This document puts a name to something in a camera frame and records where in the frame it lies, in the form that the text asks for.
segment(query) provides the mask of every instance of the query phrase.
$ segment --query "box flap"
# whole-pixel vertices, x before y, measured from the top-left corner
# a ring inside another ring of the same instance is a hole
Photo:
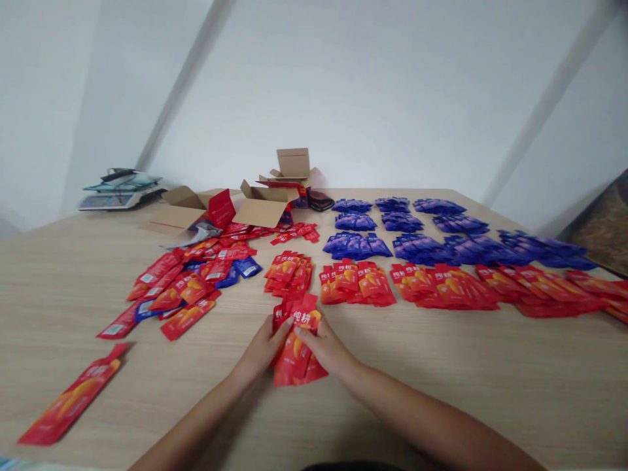
[[[277,149],[279,170],[284,177],[306,178],[309,176],[309,151],[307,147]]]
[[[277,226],[285,209],[285,201],[264,201],[247,198],[242,202],[233,221],[241,224],[273,228]]]
[[[163,205],[150,220],[139,228],[175,236],[189,229],[203,214],[204,209]]]

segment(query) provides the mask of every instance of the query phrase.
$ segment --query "person's right hand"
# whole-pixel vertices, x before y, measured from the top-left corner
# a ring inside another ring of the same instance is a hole
[[[299,340],[312,350],[312,353],[323,368],[336,376],[340,381],[351,375],[361,365],[358,359],[351,354],[345,344],[337,337],[324,315],[321,315],[316,336],[310,331],[301,328],[295,328],[294,333]]]

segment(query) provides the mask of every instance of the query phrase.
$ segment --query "digital scale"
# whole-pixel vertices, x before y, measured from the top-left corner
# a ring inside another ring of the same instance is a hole
[[[133,169],[110,169],[101,177],[102,183],[88,186],[84,190],[96,194],[85,197],[78,206],[79,211],[120,211],[131,209],[159,196],[167,189],[159,183],[161,177],[151,177]]]

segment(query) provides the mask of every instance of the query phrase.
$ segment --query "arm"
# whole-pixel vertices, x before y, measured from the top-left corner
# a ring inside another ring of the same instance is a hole
[[[521,448],[457,408],[360,363],[325,317],[296,335],[358,401],[420,451],[456,471],[543,471]]]
[[[293,322],[294,319],[288,319],[273,335],[272,319],[268,316],[229,376],[209,391],[130,470],[189,469],[251,383],[266,371]]]

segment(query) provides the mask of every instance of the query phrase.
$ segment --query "forearm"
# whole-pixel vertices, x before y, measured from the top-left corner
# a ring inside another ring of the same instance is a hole
[[[340,381],[380,420],[452,470],[543,470],[534,459],[470,415],[360,363]]]
[[[130,469],[174,471],[187,469],[199,448],[212,437],[237,404],[253,378],[233,371],[205,395],[159,442]]]

